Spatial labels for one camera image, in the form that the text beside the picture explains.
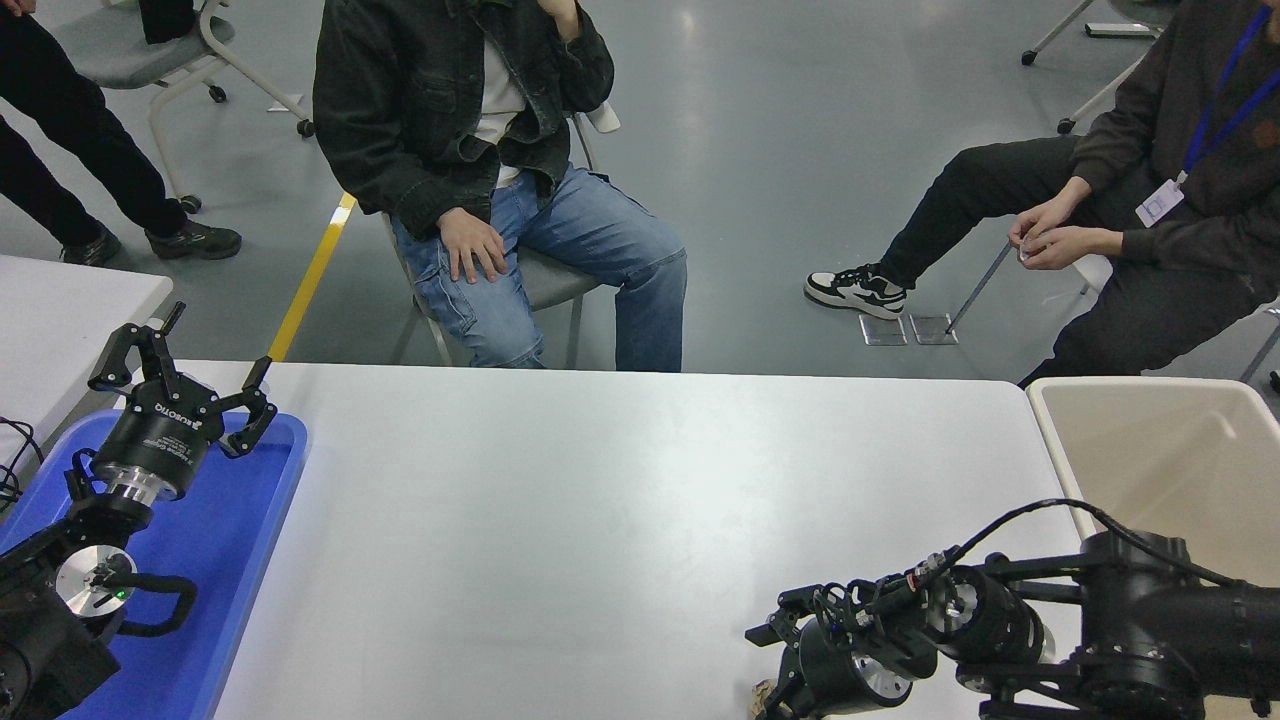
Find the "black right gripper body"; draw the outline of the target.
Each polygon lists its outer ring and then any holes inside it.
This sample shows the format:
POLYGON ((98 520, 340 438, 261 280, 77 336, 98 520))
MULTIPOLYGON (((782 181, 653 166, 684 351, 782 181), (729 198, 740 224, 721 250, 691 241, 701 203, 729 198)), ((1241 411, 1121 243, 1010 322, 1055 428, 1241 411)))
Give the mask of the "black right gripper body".
POLYGON ((879 664, 869 656, 832 647, 815 619, 806 621, 800 632, 797 657, 805 685, 797 694, 800 717, 850 715, 882 707, 876 689, 879 664))

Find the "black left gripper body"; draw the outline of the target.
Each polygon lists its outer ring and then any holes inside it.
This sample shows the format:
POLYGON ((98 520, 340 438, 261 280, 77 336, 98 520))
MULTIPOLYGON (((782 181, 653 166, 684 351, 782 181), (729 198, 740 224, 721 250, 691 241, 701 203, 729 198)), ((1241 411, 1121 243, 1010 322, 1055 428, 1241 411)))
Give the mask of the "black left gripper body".
POLYGON ((223 432, 219 415, 128 400, 97 451, 97 478, 109 484, 151 479, 164 491, 188 491, 223 432))

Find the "person's right hand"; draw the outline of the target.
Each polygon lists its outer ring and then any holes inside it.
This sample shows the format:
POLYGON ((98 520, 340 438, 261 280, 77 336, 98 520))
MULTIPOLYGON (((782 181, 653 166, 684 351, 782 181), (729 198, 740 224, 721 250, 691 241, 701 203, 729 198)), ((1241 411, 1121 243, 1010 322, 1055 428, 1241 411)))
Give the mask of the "person's right hand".
POLYGON ((453 282, 476 284, 483 275, 497 283, 498 275, 508 273, 504 240, 486 222, 462 208, 452 208, 438 218, 436 227, 453 282))
POLYGON ((1025 241, 1060 227, 1074 213, 1075 206, 1070 199, 1055 197, 1019 213, 1007 233, 1009 243, 1021 249, 1025 241))

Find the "person's left hand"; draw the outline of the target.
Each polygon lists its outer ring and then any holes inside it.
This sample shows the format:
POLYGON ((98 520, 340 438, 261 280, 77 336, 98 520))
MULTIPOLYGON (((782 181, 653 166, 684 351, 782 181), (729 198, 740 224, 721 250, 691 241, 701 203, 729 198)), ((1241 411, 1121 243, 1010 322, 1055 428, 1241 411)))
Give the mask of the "person's left hand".
POLYGON ((1020 264, 1029 270, 1056 272, 1070 266, 1089 252, 1091 229, 1079 225, 1053 228, 1018 250, 1020 264))
POLYGON ((579 4, 575 0, 536 0, 536 4, 552 18, 559 38, 564 44, 571 44, 581 37, 579 4))

